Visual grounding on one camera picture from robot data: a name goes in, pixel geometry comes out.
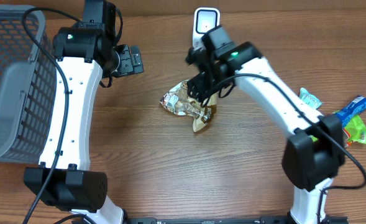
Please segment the green snack bag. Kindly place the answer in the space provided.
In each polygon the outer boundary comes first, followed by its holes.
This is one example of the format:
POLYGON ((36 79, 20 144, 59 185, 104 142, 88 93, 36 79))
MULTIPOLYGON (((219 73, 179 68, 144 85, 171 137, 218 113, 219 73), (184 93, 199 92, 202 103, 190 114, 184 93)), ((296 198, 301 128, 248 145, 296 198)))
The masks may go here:
POLYGON ((350 114, 349 121, 342 122, 342 133, 345 147, 353 143, 366 144, 366 125, 362 118, 357 114, 350 114))

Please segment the brown white pastry wrapper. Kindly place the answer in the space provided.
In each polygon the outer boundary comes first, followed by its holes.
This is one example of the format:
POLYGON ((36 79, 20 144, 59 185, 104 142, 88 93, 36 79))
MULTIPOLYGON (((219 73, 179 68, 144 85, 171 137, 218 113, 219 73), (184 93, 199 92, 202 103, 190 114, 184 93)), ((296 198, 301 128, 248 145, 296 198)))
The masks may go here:
POLYGON ((202 107, 200 102, 188 96, 187 91, 187 80, 184 80, 164 94, 160 104, 177 116, 193 117, 193 131, 198 132, 213 120, 217 112, 217 96, 212 95, 208 104, 202 107))

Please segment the blue Oreo cookie pack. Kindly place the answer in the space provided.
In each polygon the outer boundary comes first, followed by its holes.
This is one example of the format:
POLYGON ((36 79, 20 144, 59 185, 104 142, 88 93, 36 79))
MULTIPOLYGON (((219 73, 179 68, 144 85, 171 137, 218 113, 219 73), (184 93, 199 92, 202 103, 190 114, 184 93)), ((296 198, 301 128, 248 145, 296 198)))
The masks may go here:
POLYGON ((351 119, 366 110, 366 97, 358 95, 347 106, 341 110, 335 112, 336 116, 340 119, 342 127, 346 127, 351 119))

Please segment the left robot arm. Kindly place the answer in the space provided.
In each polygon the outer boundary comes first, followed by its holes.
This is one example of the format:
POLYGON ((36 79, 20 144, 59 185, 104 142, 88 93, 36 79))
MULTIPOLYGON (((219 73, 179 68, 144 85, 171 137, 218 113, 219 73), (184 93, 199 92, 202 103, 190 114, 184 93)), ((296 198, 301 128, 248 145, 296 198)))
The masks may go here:
POLYGON ((97 89, 103 78, 142 73, 138 46, 119 43, 120 10, 111 2, 90 0, 83 17, 62 27, 48 58, 57 70, 50 129, 39 164, 24 172, 36 202, 68 212, 76 223, 127 222, 127 213, 108 197, 108 179, 90 170, 89 132, 97 89))

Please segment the teal wet wipes pack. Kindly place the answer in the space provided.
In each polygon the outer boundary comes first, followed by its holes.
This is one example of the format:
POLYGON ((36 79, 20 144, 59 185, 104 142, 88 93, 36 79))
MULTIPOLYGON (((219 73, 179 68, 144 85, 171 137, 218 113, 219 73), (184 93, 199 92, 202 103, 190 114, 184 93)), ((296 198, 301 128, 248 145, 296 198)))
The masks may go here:
POLYGON ((318 109, 322 105, 322 101, 319 100, 315 95, 312 95, 305 88, 300 88, 300 99, 313 109, 318 109))

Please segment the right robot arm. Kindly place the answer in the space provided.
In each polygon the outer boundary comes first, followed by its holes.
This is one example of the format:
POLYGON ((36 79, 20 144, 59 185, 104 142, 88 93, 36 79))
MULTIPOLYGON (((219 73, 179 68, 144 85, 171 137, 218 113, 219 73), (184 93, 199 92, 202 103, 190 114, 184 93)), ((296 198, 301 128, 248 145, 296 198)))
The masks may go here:
POLYGON ((341 122, 304 103, 274 72, 250 42, 237 45, 222 26, 193 34, 186 58, 199 73, 188 81, 188 95, 210 104, 237 86, 251 96, 286 137, 282 167, 294 185, 290 223, 331 223, 324 207, 327 188, 345 162, 341 122))

